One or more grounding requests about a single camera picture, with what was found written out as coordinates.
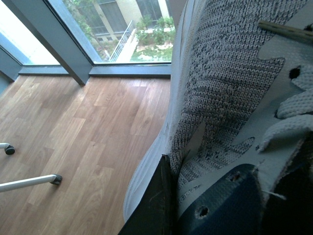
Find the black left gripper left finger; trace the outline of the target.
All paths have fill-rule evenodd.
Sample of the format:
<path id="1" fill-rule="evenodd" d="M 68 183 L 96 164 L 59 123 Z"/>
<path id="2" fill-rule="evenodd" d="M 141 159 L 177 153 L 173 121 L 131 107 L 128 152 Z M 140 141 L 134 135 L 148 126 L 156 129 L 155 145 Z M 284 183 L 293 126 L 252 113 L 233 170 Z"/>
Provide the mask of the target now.
<path id="1" fill-rule="evenodd" d="M 176 217 L 176 186 L 169 156 L 162 155 L 138 206 L 120 235 L 172 235 Z"/>

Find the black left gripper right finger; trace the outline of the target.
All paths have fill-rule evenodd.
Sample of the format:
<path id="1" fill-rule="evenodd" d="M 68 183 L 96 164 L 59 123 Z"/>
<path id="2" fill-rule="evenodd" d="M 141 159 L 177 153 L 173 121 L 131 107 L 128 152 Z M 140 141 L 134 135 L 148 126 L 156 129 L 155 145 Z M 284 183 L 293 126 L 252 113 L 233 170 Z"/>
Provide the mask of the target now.
<path id="1" fill-rule="evenodd" d="M 311 235 L 313 233 L 313 138 L 308 137 L 288 167 L 263 216 L 263 235 Z"/>

